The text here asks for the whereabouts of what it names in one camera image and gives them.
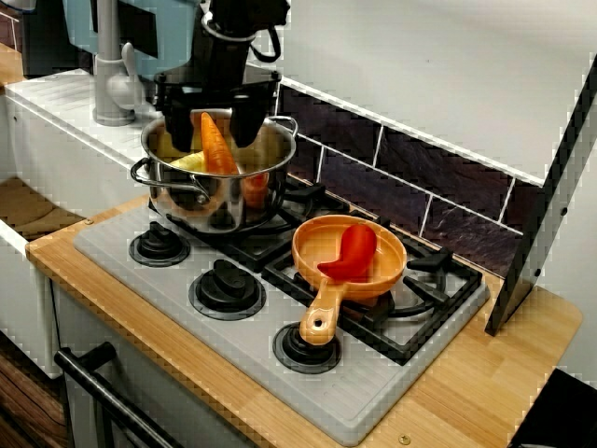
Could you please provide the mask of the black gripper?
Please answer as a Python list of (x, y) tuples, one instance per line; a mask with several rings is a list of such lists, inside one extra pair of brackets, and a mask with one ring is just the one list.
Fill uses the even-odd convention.
[(234, 106), (229, 131), (237, 147), (248, 147), (271, 112), (281, 75), (275, 71), (249, 66), (253, 53), (264, 63), (277, 61), (281, 43), (274, 26), (267, 28), (273, 47), (265, 54), (253, 45), (248, 35), (232, 38), (218, 35), (211, 27), (194, 27), (189, 59), (186, 63), (154, 76), (155, 106), (163, 112), (167, 132), (179, 151), (190, 151), (194, 134), (193, 108)]

